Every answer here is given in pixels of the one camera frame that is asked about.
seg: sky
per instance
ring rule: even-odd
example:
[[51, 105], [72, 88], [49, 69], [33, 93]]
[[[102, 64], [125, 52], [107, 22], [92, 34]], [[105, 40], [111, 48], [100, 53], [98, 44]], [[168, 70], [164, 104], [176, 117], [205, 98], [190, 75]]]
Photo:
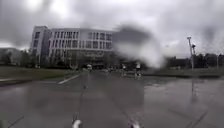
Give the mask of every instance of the sky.
[[0, 0], [0, 47], [28, 48], [34, 26], [117, 30], [137, 26], [162, 54], [223, 53], [223, 0]]

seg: building facade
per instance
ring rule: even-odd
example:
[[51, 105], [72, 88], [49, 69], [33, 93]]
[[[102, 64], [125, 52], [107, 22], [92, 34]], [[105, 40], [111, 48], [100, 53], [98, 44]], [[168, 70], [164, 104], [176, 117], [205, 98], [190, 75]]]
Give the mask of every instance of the building facade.
[[112, 53], [112, 37], [112, 31], [36, 26], [30, 50], [40, 64], [56, 58], [72, 64], [82, 57], [100, 60]]

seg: white road marking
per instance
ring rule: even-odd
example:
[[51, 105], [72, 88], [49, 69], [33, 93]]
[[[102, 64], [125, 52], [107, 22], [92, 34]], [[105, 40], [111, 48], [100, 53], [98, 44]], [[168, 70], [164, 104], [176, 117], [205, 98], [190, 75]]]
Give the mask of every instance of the white road marking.
[[80, 75], [72, 76], [72, 77], [70, 77], [70, 78], [68, 78], [68, 79], [65, 79], [65, 80], [59, 82], [58, 84], [64, 84], [64, 83], [68, 82], [69, 80], [75, 79], [75, 78], [77, 78], [77, 77], [79, 77], [79, 76], [80, 76]]
[[0, 79], [0, 82], [10, 81], [10, 80], [13, 80], [13, 79]]

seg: asphalt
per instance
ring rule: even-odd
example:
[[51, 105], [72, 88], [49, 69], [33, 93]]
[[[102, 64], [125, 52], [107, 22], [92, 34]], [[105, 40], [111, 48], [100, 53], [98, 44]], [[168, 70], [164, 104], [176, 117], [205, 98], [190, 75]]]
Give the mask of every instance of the asphalt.
[[3, 126], [71, 128], [78, 114], [84, 128], [128, 128], [131, 120], [145, 128], [224, 127], [223, 79], [136, 80], [84, 72], [62, 81], [64, 78], [1, 87]]

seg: lawn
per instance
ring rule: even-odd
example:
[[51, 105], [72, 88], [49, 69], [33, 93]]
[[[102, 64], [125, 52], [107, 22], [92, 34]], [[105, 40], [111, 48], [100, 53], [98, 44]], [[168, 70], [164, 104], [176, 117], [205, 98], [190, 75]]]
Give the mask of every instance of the lawn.
[[44, 79], [62, 77], [70, 74], [70, 70], [59, 69], [33, 69], [22, 67], [0, 66], [0, 78]]
[[224, 68], [203, 68], [203, 69], [162, 69], [154, 71], [151, 75], [165, 75], [165, 76], [224, 76]]

